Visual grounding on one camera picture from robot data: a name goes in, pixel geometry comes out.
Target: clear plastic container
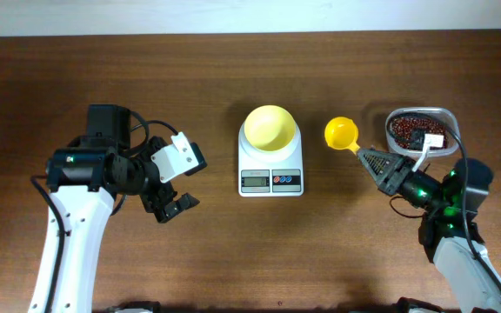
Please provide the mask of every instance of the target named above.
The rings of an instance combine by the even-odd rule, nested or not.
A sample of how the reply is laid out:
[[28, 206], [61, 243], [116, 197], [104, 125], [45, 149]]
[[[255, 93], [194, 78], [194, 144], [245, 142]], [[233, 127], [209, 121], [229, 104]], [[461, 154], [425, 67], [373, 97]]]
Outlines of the clear plastic container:
[[[402, 108], [394, 110], [392, 113], [390, 113], [388, 118], [386, 118], [386, 139], [388, 140], [388, 149], [390, 150], [390, 152], [398, 153], [400, 155], [416, 159], [420, 158], [421, 156], [422, 151], [403, 149], [396, 143], [396, 140], [392, 138], [390, 134], [388, 134], [387, 129], [388, 129], [388, 122], [390, 121], [390, 119], [395, 115], [406, 112], [425, 113], [434, 116], [439, 120], [443, 121], [444, 123], [448, 124], [453, 130], [455, 130], [459, 138], [461, 138], [461, 134], [459, 133], [458, 120], [456, 119], [455, 116], [453, 116], [453, 113], [449, 112], [448, 110], [443, 108], [431, 108], [431, 107]], [[448, 148], [440, 150], [430, 150], [428, 152], [428, 157], [449, 156], [459, 148], [458, 143], [453, 139], [453, 137], [451, 137], [449, 134], [447, 136], [448, 136]]]

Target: white bracket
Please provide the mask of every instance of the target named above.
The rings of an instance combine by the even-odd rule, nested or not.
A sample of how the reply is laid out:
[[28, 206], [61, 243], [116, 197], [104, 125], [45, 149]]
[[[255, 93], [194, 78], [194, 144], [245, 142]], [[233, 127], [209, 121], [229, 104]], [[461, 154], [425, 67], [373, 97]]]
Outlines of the white bracket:
[[195, 152], [190, 147], [189, 140], [183, 132], [171, 136], [171, 141], [173, 144], [163, 147], [151, 158], [160, 171], [160, 182], [162, 183], [167, 183], [176, 176], [198, 166]]
[[418, 168], [421, 167], [426, 157], [428, 157], [431, 147], [442, 148], [442, 146], [444, 146], [444, 136], [424, 134], [423, 152], [421, 153], [421, 157], [415, 163], [415, 166], [413, 166], [412, 171], [416, 172]]

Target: white wall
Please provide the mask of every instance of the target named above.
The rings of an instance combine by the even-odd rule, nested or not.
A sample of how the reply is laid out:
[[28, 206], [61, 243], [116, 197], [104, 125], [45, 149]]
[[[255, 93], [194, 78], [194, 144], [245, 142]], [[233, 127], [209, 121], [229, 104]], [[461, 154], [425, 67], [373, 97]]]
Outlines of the white wall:
[[0, 0], [0, 36], [501, 28], [501, 0]]

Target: wooden table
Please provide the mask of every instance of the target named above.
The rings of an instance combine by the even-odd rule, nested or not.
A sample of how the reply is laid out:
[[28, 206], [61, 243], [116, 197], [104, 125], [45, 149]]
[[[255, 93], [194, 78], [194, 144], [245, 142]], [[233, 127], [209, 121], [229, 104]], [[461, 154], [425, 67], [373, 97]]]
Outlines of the wooden table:
[[[202, 202], [172, 222], [157, 224], [135, 197], [110, 219], [96, 309], [353, 309], [401, 296], [457, 307], [419, 222], [393, 213], [357, 159], [323, 139], [347, 116], [360, 144], [385, 149], [386, 115], [418, 105], [453, 111], [469, 155], [494, 169], [477, 221], [501, 275], [501, 30], [0, 38], [0, 311], [27, 310], [42, 255], [47, 209], [28, 178], [84, 132], [90, 103], [170, 122], [209, 164], [175, 180]], [[303, 133], [301, 197], [237, 193], [238, 129], [267, 103]], [[429, 173], [441, 178], [458, 157]]]

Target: red beans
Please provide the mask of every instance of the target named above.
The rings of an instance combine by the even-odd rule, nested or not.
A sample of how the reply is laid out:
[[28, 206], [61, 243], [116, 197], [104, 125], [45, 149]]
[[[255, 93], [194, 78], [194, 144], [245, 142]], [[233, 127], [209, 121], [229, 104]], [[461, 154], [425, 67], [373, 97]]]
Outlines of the red beans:
[[[411, 139], [413, 130], [423, 130], [425, 134], [444, 135], [444, 146], [442, 148], [431, 148], [432, 150], [440, 150], [448, 147], [448, 136], [445, 132], [445, 127], [430, 119], [419, 117], [398, 117], [391, 122], [391, 130], [405, 139]], [[409, 149], [408, 143], [400, 143], [396, 140], [397, 144], [404, 149]]]

